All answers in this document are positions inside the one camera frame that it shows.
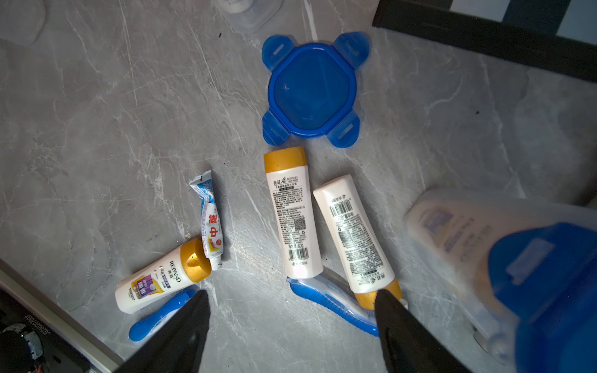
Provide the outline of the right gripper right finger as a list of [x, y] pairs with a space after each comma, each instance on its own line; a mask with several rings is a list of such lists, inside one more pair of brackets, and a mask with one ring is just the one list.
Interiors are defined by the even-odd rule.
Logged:
[[468, 372], [389, 291], [377, 292], [375, 314], [388, 372]]

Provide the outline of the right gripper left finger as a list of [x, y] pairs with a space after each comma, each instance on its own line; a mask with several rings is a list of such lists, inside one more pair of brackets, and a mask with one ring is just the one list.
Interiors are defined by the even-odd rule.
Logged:
[[208, 292], [200, 290], [116, 371], [198, 373], [210, 315]]

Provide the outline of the clear plastic container back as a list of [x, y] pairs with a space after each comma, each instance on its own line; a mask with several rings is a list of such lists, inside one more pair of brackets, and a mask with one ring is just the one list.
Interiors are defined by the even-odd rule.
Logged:
[[281, 0], [214, 0], [211, 2], [235, 31], [253, 33], [281, 7]]

